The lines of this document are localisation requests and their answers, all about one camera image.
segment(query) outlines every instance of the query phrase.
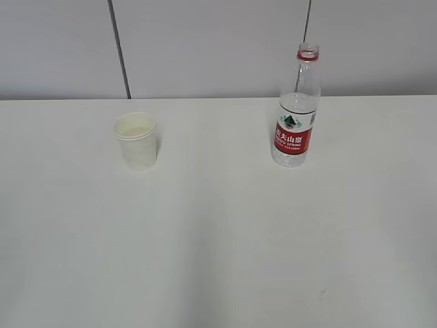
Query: plastic water bottle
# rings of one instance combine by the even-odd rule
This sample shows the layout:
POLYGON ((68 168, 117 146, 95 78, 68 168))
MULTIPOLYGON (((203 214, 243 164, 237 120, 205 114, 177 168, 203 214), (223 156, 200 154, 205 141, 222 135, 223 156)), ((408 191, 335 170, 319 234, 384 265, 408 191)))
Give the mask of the plastic water bottle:
POLYGON ((302 43, 296 69, 281 90, 272 157, 280 165, 296 167, 307 157, 315 112, 320 99, 320 82, 315 71, 319 46, 302 43))

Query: water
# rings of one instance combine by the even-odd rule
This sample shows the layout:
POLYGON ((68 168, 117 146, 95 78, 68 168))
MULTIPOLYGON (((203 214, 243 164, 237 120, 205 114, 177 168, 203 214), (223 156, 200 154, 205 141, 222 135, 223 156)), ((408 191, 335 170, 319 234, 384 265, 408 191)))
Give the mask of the water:
MULTIPOLYGON (((279 109, 279 124, 281 116, 292 115, 295 119, 298 118, 302 121, 302 126, 290 130, 290 133, 298 133, 301 131, 309 130, 313 126, 315 110, 317 109, 318 97, 309 96, 298 92, 292 92, 282 95, 281 108, 279 109)), ((275 144, 272 145, 272 157, 275 162, 284 167, 296 167, 301 165, 306 157, 308 151, 302 154, 286 154, 280 151, 275 144)))

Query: wall seam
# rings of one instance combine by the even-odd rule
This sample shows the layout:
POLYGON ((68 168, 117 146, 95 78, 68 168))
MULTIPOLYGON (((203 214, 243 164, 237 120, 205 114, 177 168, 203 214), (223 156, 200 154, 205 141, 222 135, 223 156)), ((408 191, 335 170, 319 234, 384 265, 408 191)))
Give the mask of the wall seam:
POLYGON ((124 88, 126 89, 126 97, 128 99, 131 99, 132 97, 130 95, 129 80, 128 80, 128 75, 126 73, 126 67, 124 65, 122 44, 120 42, 120 36, 118 34, 117 21, 115 20, 115 12, 114 12, 114 6, 112 3, 112 0, 108 0, 108 6, 109 6, 109 13, 111 15, 111 22, 112 22, 112 28, 113 28, 113 32, 114 32, 115 43, 117 45, 118 59, 119 59, 120 68, 122 69, 122 74, 123 74, 124 88))

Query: cup rim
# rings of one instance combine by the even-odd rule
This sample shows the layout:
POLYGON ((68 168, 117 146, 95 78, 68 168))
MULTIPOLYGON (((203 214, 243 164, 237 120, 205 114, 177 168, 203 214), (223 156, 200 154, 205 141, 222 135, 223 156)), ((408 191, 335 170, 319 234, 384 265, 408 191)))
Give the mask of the cup rim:
POLYGON ((113 131, 114 131, 114 133, 115 133, 115 136, 116 136, 119 140, 129 140, 129 141, 134 141, 134 140, 138 140, 138 139, 143 139, 143 138, 147 137, 148 135, 152 134, 152 133, 155 131, 155 128, 156 128, 156 118, 155 118, 153 115, 151 115, 151 114, 149 114, 149 113, 146 113, 146 112, 144 112, 144 111, 134 111, 134 112, 132 112, 132 113, 126 113, 126 114, 121 115, 120 117, 118 117, 118 119, 117 119, 117 120, 115 121, 115 123, 114 123, 113 131), (126 116, 130 116, 130 115, 138 115, 138 114, 141 114, 141 115, 147 116, 148 118, 153 119, 154 124, 153 124, 153 127, 152 127, 150 130, 148 130, 147 132, 145 132, 145 133, 143 133, 143 134, 135 135, 135 136, 132 136, 132 137, 125 137, 125 136, 120 135, 120 134, 117 133, 117 131, 116 131, 115 128, 116 128, 116 126, 117 126, 117 124, 119 123, 120 120, 122 120, 122 119, 125 118, 126 116))

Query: white paper cup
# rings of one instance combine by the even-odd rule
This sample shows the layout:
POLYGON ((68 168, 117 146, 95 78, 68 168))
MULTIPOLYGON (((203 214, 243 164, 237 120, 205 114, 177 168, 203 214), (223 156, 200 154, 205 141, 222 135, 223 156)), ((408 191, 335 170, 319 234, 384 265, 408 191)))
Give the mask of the white paper cup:
POLYGON ((130 168, 144 171, 156 162, 156 120, 146 113, 120 116, 114 124, 122 154, 130 168))

